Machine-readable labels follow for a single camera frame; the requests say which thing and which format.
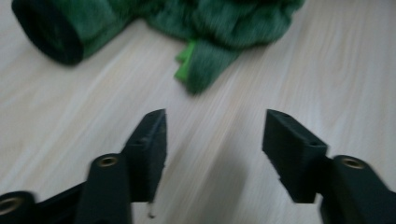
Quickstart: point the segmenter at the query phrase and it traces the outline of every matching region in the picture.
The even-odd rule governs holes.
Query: green stuffed animal
[[[63,64],[93,55],[131,21],[188,41],[176,78],[209,87],[244,49],[278,40],[304,0],[13,0],[30,40]]]

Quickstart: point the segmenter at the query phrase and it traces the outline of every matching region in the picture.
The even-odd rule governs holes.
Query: black fabric
[[[30,40],[45,54],[68,65],[82,61],[83,46],[75,29],[50,1],[42,4],[42,0],[14,0],[12,10]],[[50,39],[58,41],[51,44]]]

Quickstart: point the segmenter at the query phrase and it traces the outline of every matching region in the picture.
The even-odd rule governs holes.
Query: light wood surface
[[[281,40],[246,51],[196,97],[173,78],[185,43],[143,21],[63,67],[28,41],[10,2],[0,2],[0,194],[42,201],[75,186],[161,108],[157,217],[137,203],[135,223],[320,223],[320,198],[294,204],[262,153],[267,108],[297,118],[330,156],[368,161],[396,190],[396,1],[307,1]]]

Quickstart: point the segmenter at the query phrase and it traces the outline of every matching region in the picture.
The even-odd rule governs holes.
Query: black plastic bracket
[[[0,196],[0,223],[132,223],[130,203],[154,201],[166,159],[165,110],[147,114],[120,154],[92,162],[86,182],[44,202],[27,191]]]
[[[262,150],[295,203],[323,196],[325,224],[395,224],[396,194],[364,161],[326,157],[327,145],[288,114],[267,110]]]

